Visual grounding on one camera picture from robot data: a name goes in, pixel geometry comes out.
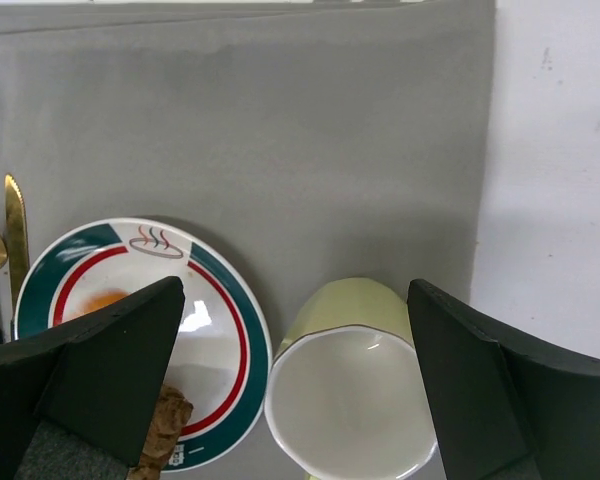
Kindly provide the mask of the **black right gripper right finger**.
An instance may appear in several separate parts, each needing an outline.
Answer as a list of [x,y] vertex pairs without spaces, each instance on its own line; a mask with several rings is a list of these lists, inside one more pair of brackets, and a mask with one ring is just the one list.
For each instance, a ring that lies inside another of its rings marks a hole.
[[447,478],[600,479],[600,359],[422,279],[407,305]]

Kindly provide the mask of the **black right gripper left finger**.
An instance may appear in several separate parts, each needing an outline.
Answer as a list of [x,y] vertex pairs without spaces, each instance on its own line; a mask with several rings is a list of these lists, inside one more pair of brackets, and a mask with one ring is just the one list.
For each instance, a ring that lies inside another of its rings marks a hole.
[[182,317],[161,279],[0,345],[0,479],[124,479],[139,462]]

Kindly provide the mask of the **brown bread piece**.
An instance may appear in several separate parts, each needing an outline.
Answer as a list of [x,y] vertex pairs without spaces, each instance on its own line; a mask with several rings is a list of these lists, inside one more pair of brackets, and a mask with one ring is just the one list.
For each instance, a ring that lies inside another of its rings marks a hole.
[[193,409],[180,390],[166,384],[161,386],[139,463],[129,470],[128,480],[160,478]]

